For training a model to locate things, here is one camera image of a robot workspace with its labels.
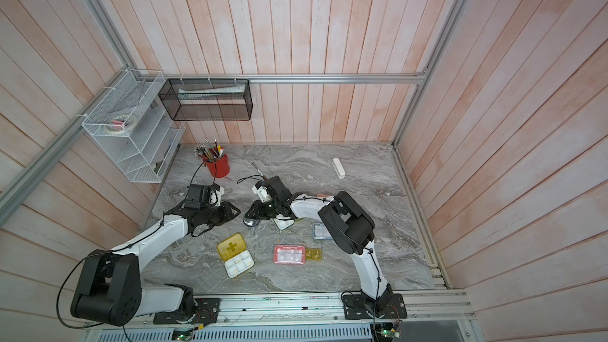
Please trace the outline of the pink pillbox clear lid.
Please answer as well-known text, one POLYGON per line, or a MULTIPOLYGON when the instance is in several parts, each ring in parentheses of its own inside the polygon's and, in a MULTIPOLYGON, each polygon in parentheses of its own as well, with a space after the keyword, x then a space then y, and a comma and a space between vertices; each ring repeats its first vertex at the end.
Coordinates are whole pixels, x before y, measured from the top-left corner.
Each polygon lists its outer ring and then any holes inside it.
POLYGON ((305 264, 306 248, 301 245, 277 245, 273 261, 275 264, 305 264))

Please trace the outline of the blue pillbox clear lid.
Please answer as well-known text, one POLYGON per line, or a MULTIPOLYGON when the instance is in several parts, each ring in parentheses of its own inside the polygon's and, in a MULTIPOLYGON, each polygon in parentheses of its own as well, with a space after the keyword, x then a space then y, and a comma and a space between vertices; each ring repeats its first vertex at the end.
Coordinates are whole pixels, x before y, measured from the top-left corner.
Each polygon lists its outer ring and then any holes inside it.
POLYGON ((313 223, 312 235, 314 240, 332 240, 333 237, 330 234, 327 227, 320 222, 313 223))

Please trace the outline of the small yellow transparent pillbox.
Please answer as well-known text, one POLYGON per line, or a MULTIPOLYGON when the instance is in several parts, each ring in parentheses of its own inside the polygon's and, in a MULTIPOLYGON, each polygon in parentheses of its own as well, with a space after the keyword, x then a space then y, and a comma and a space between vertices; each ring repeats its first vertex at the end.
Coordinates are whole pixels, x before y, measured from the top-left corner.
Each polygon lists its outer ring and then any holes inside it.
POLYGON ((321 261, 323 258, 322 249, 306 248, 305 257, 307 261, 321 261))

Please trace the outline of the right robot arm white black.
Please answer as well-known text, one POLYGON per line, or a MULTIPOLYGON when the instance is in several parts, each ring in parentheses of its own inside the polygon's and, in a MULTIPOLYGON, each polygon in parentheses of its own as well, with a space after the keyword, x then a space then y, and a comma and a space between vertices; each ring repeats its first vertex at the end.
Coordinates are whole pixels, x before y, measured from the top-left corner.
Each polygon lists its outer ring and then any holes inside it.
POLYGON ((271 219, 312 219, 323 223, 336 245, 351 256, 366 311, 375 318, 383 315, 393 290, 376 255, 375 222, 350 194, 345 191, 334 196, 292 193, 277 176, 258 181, 253 191, 258 199, 245 213, 245 225, 254 227, 262 220, 271 219))

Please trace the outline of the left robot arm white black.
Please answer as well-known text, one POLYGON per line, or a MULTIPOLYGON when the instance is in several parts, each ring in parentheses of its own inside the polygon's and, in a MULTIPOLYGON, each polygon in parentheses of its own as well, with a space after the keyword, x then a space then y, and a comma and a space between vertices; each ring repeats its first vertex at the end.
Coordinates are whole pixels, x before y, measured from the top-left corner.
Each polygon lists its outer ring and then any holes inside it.
POLYGON ((196 238, 237 218, 241 211, 222 199, 223 188, 190 185, 185 199, 165 211, 161 219, 137 237, 111 250, 95 250, 82 261, 70 312, 75 318, 112 326, 149 314, 170 314, 191 321, 197 311, 193 290, 165 284, 143 288, 142 270, 174 242, 196 238))

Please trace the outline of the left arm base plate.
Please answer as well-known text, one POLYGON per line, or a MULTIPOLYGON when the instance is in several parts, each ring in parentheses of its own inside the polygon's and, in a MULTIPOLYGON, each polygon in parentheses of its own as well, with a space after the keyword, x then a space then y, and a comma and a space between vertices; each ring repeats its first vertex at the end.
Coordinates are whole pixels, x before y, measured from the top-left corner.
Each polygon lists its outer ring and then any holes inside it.
POLYGON ((217 323, 220 298, 195 298, 195 306, 190 310, 156 313, 154 325, 210 325, 217 323))

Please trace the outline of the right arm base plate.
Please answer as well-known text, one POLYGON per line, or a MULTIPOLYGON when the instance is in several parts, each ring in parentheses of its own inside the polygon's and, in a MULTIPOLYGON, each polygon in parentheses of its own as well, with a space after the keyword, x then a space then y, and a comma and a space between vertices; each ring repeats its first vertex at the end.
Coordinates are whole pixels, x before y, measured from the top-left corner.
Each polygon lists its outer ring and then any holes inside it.
POLYGON ((344 292, 340 299, 347 320, 403 320, 408 318, 405 301, 401 294, 392 294, 373 300, 363 293, 344 292))

